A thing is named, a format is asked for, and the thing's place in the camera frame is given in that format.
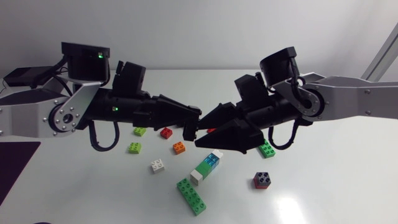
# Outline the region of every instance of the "duplo block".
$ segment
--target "duplo block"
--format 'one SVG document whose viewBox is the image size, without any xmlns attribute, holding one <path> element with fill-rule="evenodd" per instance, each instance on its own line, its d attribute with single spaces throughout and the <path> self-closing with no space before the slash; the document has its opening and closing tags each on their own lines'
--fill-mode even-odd
<svg viewBox="0 0 398 224">
<path fill-rule="evenodd" d="M 200 198 L 196 190 L 192 187 L 191 183 L 184 178 L 177 183 L 177 188 L 188 202 L 189 206 L 195 213 L 195 215 L 201 214 L 206 209 L 206 204 Z"/>
<path fill-rule="evenodd" d="M 164 128 L 161 132 L 160 135 L 165 138 L 168 139 L 171 135 L 173 134 L 173 131 L 170 130 L 169 128 Z"/>
<path fill-rule="evenodd" d="M 141 151 L 141 143 L 132 142 L 129 146 L 129 152 L 138 154 Z"/>
<path fill-rule="evenodd" d="M 173 145 L 174 152 L 176 155 L 185 152 L 185 146 L 182 142 L 177 142 Z"/>
<path fill-rule="evenodd" d="M 147 131 L 146 128 L 135 128 L 134 129 L 134 134 L 136 136 L 143 136 L 146 131 Z"/>
<path fill-rule="evenodd" d="M 164 170 L 164 165 L 161 159 L 155 160 L 154 162 L 151 163 L 151 165 L 152 165 L 152 170 L 154 171 L 155 174 Z"/>
<path fill-rule="evenodd" d="M 267 172 L 257 172 L 253 178 L 254 186 L 257 189 L 267 189 L 271 184 L 271 179 Z"/>
<path fill-rule="evenodd" d="M 204 180 L 206 179 L 207 175 L 209 175 L 209 173 L 211 172 L 211 166 L 207 162 L 202 161 L 199 164 L 199 166 L 195 168 L 195 170 L 197 170 L 203 176 Z"/>
<path fill-rule="evenodd" d="M 202 181 L 203 181 L 203 175 L 201 175 L 197 170 L 193 170 L 190 174 L 191 177 L 191 181 L 196 184 L 199 185 Z"/>
<path fill-rule="evenodd" d="M 264 158 L 270 158 L 275 155 L 275 150 L 271 147 L 267 140 L 264 139 L 264 144 L 259 146 L 261 154 Z"/>
<path fill-rule="evenodd" d="M 194 184 L 199 185 L 210 174 L 210 172 L 217 167 L 222 157 L 223 154 L 219 150 L 215 149 L 191 172 L 191 181 Z"/>
</svg>

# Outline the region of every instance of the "black cable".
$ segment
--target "black cable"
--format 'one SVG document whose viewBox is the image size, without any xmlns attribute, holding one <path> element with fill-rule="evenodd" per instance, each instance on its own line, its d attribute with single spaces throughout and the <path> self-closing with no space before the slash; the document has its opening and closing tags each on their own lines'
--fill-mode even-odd
<svg viewBox="0 0 398 224">
<path fill-rule="evenodd" d="M 114 142 L 112 143 L 112 145 L 110 147 L 101 147 L 99 145 L 99 142 L 97 141 L 97 134 L 95 131 L 94 121 L 88 122 L 88 129 L 90 132 L 90 143 L 91 143 L 91 146 L 93 146 L 93 148 L 95 150 L 97 150 L 99 152 L 106 152 L 106 151 L 113 149 L 118 144 L 119 136 L 120 136 L 119 125 L 117 122 L 114 122 L 113 126 L 114 126 Z"/>
<path fill-rule="evenodd" d="M 301 81 L 303 81 L 304 79 L 302 77 L 299 78 L 298 72 L 299 69 L 297 68 L 295 62 L 294 62 L 294 58 L 290 58 L 290 65 L 292 67 L 292 71 L 293 71 L 293 77 L 292 80 L 290 81 L 290 86 L 292 87 L 292 93 L 293 96 L 296 100 L 298 100 L 304 107 L 306 108 L 310 108 L 311 107 L 311 102 L 306 101 L 302 98 L 300 92 L 299 92 L 299 82 L 298 79 L 300 79 Z"/>
<path fill-rule="evenodd" d="M 274 134 L 274 127 L 270 127 L 268 129 L 268 141 L 269 141 L 269 144 L 271 144 L 271 146 L 273 146 L 274 148 L 279 149 L 279 150 L 287 149 L 288 147 L 290 147 L 293 144 L 294 138 L 296 137 L 296 132 L 297 132 L 298 128 L 299 128 L 299 120 L 296 119 L 294 121 L 294 124 L 293 124 L 292 135 L 291 135 L 289 141 L 286 144 L 282 145 L 282 146 L 277 146 L 277 145 L 275 145 L 274 140 L 272 139 L 272 135 Z"/>
<path fill-rule="evenodd" d="M 108 62 L 108 77 L 107 77 L 107 79 L 105 80 L 105 82 L 101 84 L 100 87 L 105 86 L 106 84 L 108 84 L 108 82 L 110 81 L 110 79 L 111 79 L 111 68 L 109 67 L 109 62 Z"/>
<path fill-rule="evenodd" d="M 2 86 L 3 86 L 3 89 L 0 91 L 0 94 L 7 88 L 7 87 L 5 86 L 5 84 L 4 84 L 4 79 L 2 80 Z"/>
<path fill-rule="evenodd" d="M 37 83 L 44 79 L 45 77 L 50 77 L 53 74 L 55 74 L 57 72 L 58 69 L 60 69 L 63 65 L 65 65 L 67 63 L 67 56 L 63 56 L 61 61 L 59 61 L 58 63 L 56 63 L 53 67 L 51 67 L 50 69 L 48 69 L 47 71 L 41 73 L 40 75 L 37 75 L 36 77 L 34 77 L 32 83 L 30 84 L 30 87 L 32 89 L 37 88 Z"/>
<path fill-rule="evenodd" d="M 64 73 L 64 72 L 68 72 L 68 68 L 67 67 L 61 67 L 60 68 L 60 73 Z"/>
<path fill-rule="evenodd" d="M 59 83 L 61 83 L 61 85 L 67 90 L 69 96 L 73 95 L 73 93 L 72 93 L 72 91 L 70 91 L 68 85 L 60 77 L 56 76 L 55 74 L 53 74 L 52 77 L 54 79 L 56 79 Z"/>
</svg>

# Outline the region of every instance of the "metal frame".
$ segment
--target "metal frame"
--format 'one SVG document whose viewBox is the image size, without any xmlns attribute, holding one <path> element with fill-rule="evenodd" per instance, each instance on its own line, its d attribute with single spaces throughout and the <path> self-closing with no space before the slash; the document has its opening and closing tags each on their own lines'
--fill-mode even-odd
<svg viewBox="0 0 398 224">
<path fill-rule="evenodd" d="M 370 82 L 378 82 L 397 56 L 398 23 L 361 78 Z"/>
</svg>

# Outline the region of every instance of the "purple mat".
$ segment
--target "purple mat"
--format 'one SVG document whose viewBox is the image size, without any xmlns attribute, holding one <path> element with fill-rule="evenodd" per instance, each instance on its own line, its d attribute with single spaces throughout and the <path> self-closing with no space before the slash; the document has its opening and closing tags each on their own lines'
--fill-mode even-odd
<svg viewBox="0 0 398 224">
<path fill-rule="evenodd" d="M 40 142 L 0 142 L 0 205 Z"/>
</svg>

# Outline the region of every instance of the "dark red lego brick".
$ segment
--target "dark red lego brick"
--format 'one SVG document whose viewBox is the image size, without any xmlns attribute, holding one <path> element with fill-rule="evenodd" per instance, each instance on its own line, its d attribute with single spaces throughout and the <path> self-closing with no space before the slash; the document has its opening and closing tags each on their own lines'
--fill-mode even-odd
<svg viewBox="0 0 398 224">
<path fill-rule="evenodd" d="M 163 138 L 166 138 L 166 139 L 168 139 L 172 134 L 173 134 L 173 131 L 170 130 L 169 128 L 164 128 L 164 129 L 160 132 L 160 135 L 161 135 Z"/>
<path fill-rule="evenodd" d="M 271 180 L 269 178 L 269 174 L 267 172 L 258 172 L 254 178 L 254 186 L 257 189 L 267 189 L 271 184 Z"/>
</svg>

